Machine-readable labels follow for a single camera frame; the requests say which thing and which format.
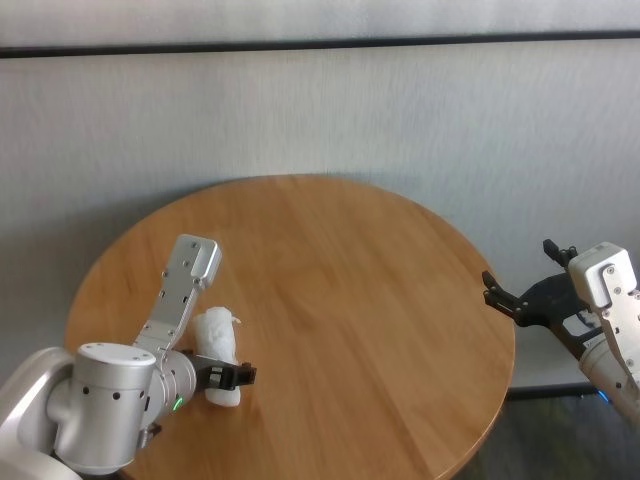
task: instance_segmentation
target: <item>white cloth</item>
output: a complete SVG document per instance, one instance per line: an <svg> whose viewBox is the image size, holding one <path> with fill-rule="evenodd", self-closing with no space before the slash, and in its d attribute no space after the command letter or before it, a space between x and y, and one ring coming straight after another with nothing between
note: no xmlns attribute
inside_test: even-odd
<svg viewBox="0 0 640 480"><path fill-rule="evenodd" d="M194 319L198 353L237 365L234 322L240 323L224 307L213 307L203 315L198 315ZM208 388L204 393L207 400L222 407L236 407L240 404L240 389L237 387L231 391Z"/></svg>

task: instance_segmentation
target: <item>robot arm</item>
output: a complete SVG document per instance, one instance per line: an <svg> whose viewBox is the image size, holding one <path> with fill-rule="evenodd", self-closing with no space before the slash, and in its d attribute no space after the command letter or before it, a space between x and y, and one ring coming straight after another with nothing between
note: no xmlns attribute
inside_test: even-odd
<svg viewBox="0 0 640 480"><path fill-rule="evenodd" d="M578 254L575 247L560 250L551 240L545 240L544 251L564 273L515 297L484 272L485 303L518 326L551 330L601 395L640 425L640 292L628 252L605 242ZM564 321L583 318L586 311L596 314L601 326L572 335Z"/></svg>
<svg viewBox="0 0 640 480"><path fill-rule="evenodd" d="M581 356L580 369L620 413L640 425L640 292L629 254L604 242L572 259L568 270L603 332Z"/></svg>
<svg viewBox="0 0 640 480"><path fill-rule="evenodd" d="M0 478L112 474L160 431L156 420L197 391L253 383L250 364L172 350L220 260L215 242L181 235L133 346L89 343L75 360L61 348L27 359L0 390Z"/></svg>

